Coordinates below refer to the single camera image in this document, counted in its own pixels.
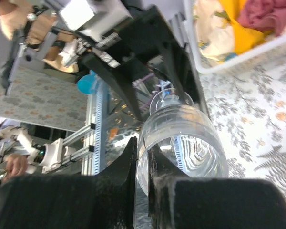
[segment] clear plastic bottle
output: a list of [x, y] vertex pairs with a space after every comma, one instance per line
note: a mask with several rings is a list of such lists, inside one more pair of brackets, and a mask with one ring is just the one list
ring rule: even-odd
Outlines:
[[139, 138], [137, 179], [145, 194], [148, 194], [147, 151], [155, 144], [190, 177], [228, 177], [227, 160], [212, 122], [192, 107], [194, 103], [188, 95], [185, 105], [174, 89], [168, 91], [160, 92], [152, 101], [151, 116]]

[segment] table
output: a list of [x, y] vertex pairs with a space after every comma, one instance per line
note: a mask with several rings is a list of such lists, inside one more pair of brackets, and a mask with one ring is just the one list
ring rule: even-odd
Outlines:
[[[200, 75], [229, 176], [274, 182], [286, 198], [286, 57], [238, 76]], [[138, 229], [151, 228], [138, 187]]]
[[0, 117], [77, 131], [86, 115], [87, 96], [74, 83], [19, 67], [8, 97], [0, 85]]

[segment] person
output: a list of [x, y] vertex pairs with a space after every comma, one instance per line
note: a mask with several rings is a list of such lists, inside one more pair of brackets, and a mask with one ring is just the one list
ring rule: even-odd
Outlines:
[[[33, 6], [26, 0], [0, 0], [0, 28], [3, 34], [11, 40], [13, 32], [25, 26], [27, 15], [31, 12], [33, 12]], [[41, 14], [32, 24], [27, 37], [28, 44], [41, 44], [55, 20], [55, 16]], [[62, 31], [58, 33], [56, 40], [72, 42], [74, 39], [73, 34]], [[62, 65], [62, 57], [59, 52], [59, 47], [51, 47], [43, 61], [59, 71], [77, 73], [79, 70], [77, 64], [72, 64], [69, 67]]]
[[20, 154], [10, 154], [7, 156], [5, 161], [7, 161], [5, 168], [7, 175], [0, 182], [0, 185], [1, 183], [7, 182], [12, 177], [23, 175], [28, 168], [27, 158]]

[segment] metal frame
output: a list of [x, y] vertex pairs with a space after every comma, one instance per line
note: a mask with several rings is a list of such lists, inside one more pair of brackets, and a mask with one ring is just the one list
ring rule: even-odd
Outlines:
[[86, 124], [63, 141], [63, 146], [84, 137], [83, 148], [62, 159], [61, 166], [55, 172], [82, 159], [82, 175], [96, 175], [105, 168], [105, 144], [108, 85], [100, 80], [96, 94], [90, 94], [87, 102]]
[[[58, 21], [55, 21], [53, 23], [53, 26], [56, 26], [57, 23], [58, 23]], [[27, 44], [25, 42], [26, 38], [24, 36], [24, 31], [20, 30], [20, 34], [19, 34], [18, 41], [17, 41], [18, 42], [17, 45], [19, 45], [19, 49], [18, 49], [17, 56], [14, 59], [13, 66], [12, 66], [10, 74], [9, 74], [10, 85], [7, 88], [6, 95], [10, 94], [10, 90], [12, 88], [12, 84], [13, 84], [13, 80], [14, 80], [15, 75], [16, 75], [16, 71], [19, 67], [19, 64], [23, 62], [23, 59], [26, 60], [27, 56], [29, 56], [30, 60], [28, 62], [42, 61], [44, 59], [44, 57], [46, 56], [47, 52], [49, 51], [49, 48], [56, 41], [56, 37], [57, 37], [57, 33], [54, 32], [53, 30], [50, 30], [47, 33], [44, 41], [40, 44], [38, 51], [36, 51], [36, 50], [27, 46]]]

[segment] black metal bracket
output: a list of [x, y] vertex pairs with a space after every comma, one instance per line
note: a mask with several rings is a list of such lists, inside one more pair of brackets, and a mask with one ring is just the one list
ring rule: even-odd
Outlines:
[[[286, 202], [263, 180], [190, 178], [148, 151], [153, 229], [284, 228]], [[0, 228], [134, 229], [137, 140], [95, 176], [15, 177], [0, 187]]]
[[[118, 35], [120, 41], [104, 50], [120, 64], [118, 67], [108, 66], [93, 53], [84, 56], [82, 62], [116, 91], [134, 116], [142, 119], [132, 81], [143, 78], [151, 69], [159, 78], [171, 81], [181, 99], [186, 91], [194, 102], [200, 101], [188, 54], [179, 46], [156, 6], [121, 28]], [[150, 64], [157, 56], [163, 62]]]

